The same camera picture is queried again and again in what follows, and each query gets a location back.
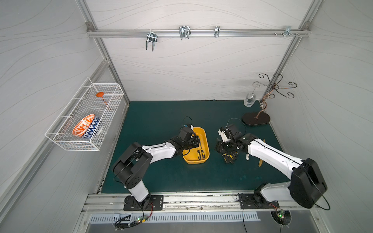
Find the yellow plastic storage box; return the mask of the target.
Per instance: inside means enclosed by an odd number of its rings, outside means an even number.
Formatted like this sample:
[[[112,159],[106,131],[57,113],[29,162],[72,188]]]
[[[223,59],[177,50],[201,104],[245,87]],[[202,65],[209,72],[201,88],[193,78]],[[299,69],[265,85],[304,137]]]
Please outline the yellow plastic storage box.
[[[193,131],[199,137],[200,145],[197,148],[184,150],[183,159],[190,165],[202,164],[208,160],[210,155],[207,135],[201,127],[194,127]]]

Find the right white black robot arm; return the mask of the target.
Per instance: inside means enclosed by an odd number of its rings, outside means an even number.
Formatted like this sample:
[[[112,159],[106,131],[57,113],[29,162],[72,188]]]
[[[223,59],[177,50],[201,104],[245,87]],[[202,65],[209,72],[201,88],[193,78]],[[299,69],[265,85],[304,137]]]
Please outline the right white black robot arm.
[[[216,151],[227,163],[233,162],[241,152],[246,157],[256,157],[271,165],[289,181],[263,183],[254,191],[253,201],[258,207],[278,201],[294,201],[301,207],[311,209],[327,191],[326,181],[316,161],[303,160],[286,154],[265,143],[253,134],[243,134],[234,124],[218,130],[221,139]]]

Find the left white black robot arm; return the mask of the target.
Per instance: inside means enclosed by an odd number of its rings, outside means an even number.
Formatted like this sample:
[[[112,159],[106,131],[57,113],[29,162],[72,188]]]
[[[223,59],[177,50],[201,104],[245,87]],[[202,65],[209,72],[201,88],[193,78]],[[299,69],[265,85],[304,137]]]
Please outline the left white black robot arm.
[[[112,168],[114,178],[119,179],[119,182],[138,203],[147,203],[151,195],[142,179],[150,164],[184,156],[185,150],[197,148],[199,144],[200,138],[194,132],[194,127],[191,124],[183,125],[177,136],[162,144],[142,146],[135,142],[115,162]]]

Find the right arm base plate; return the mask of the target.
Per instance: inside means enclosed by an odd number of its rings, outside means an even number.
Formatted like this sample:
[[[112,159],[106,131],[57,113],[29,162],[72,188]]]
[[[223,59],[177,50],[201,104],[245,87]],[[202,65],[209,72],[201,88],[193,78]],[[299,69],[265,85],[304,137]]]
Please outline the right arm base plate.
[[[278,209],[279,203],[269,202],[260,194],[238,193],[236,200],[240,203],[241,209]]]

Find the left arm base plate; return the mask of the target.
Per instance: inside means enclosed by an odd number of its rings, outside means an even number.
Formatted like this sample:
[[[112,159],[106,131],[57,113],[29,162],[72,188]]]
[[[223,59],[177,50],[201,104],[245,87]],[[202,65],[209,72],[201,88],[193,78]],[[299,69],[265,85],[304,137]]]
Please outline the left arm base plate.
[[[123,211],[161,211],[163,210],[163,195],[149,195],[143,201],[138,202],[133,196],[124,199]]]

